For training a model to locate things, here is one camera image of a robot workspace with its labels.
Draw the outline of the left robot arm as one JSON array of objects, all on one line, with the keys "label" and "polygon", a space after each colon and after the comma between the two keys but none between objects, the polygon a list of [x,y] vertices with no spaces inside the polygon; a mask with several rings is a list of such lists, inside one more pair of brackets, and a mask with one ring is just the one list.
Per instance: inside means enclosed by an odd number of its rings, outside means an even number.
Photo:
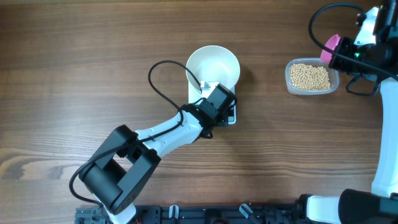
[{"label": "left robot arm", "polygon": [[131,131],[122,125],[100,145],[73,175],[95,196],[109,223],[131,223],[133,201],[159,165],[174,149],[200,138],[211,139],[216,126],[226,126],[236,95],[219,84],[206,98],[182,105],[170,120],[149,129]]}]

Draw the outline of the pink plastic measuring scoop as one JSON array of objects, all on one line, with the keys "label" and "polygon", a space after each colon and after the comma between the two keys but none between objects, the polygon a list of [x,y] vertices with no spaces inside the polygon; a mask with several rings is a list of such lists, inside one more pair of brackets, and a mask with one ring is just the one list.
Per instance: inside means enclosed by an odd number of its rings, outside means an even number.
[{"label": "pink plastic measuring scoop", "polygon": [[[325,44],[325,47],[329,48],[330,50],[335,50],[340,40],[341,37],[338,34],[335,34],[328,39],[328,41]],[[320,55],[320,60],[323,63],[330,63],[330,61],[332,60],[332,56],[333,54],[327,52],[326,50],[322,50]]]}]

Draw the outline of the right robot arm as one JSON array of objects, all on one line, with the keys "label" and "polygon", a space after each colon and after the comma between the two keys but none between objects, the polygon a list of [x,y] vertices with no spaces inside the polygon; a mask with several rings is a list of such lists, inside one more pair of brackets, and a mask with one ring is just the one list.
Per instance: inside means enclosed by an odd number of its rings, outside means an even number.
[{"label": "right robot arm", "polygon": [[383,1],[356,21],[361,29],[352,40],[339,38],[328,46],[309,36],[323,52],[330,68],[351,76],[350,85],[359,79],[375,84],[373,93],[382,97],[381,151],[370,192],[344,190],[337,197],[301,195],[297,202],[298,219],[317,223],[397,223],[397,1]]}]

